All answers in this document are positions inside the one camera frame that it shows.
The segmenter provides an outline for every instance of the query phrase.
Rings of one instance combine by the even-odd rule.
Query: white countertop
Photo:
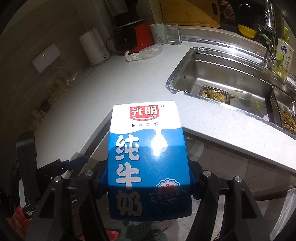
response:
[[[187,51],[199,46],[213,48],[194,42],[163,45],[163,53],[149,60],[128,63],[124,56],[112,56],[96,67],[81,83],[68,89],[38,124],[38,167],[84,154],[116,104],[174,100],[182,126],[197,136],[296,173],[296,140],[250,116],[186,96],[182,91],[172,94],[165,87]]]

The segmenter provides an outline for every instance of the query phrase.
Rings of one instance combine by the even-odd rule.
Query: milk drop graphic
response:
[[[163,135],[161,134],[160,128],[156,127],[155,132],[156,134],[151,142],[151,148],[155,156],[160,156],[162,152],[166,151],[168,147],[168,143],[166,139],[163,137]]]

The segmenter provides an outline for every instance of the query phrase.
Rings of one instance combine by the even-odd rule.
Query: faucet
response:
[[[265,65],[266,67],[270,68],[271,64],[277,65],[277,59],[274,56],[276,42],[276,17],[274,12],[274,6],[270,2],[270,0],[265,0],[265,20],[263,22],[262,27],[272,34],[270,39],[270,45],[268,45],[267,43],[264,44],[269,53],[266,57]]]

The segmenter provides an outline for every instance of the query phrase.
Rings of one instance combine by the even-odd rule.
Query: backsplash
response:
[[[292,48],[295,51],[296,50],[296,38],[295,38],[295,35],[293,34],[291,28],[289,27],[289,25],[287,24],[287,22],[285,20],[284,20],[284,27],[286,27],[290,30],[288,33],[289,38],[290,38],[289,44],[292,46]],[[295,57],[295,55],[294,55],[294,58],[292,59],[290,74],[296,78],[296,57]]]
[[[139,17],[144,19],[148,25],[155,23],[149,0],[139,0],[136,9]]]
[[[47,97],[51,85],[60,76],[71,76],[90,65],[78,39],[86,29],[73,1],[43,2],[10,24],[0,37],[0,166],[5,171],[15,162],[11,153],[15,153],[18,136],[28,131],[28,118]],[[52,43],[60,50],[66,69],[45,69],[39,74],[31,61]],[[4,189],[8,175],[0,172]]]

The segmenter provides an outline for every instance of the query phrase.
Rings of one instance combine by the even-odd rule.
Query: red logo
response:
[[[130,108],[130,118],[136,121],[149,121],[159,117],[158,105],[135,106]]]

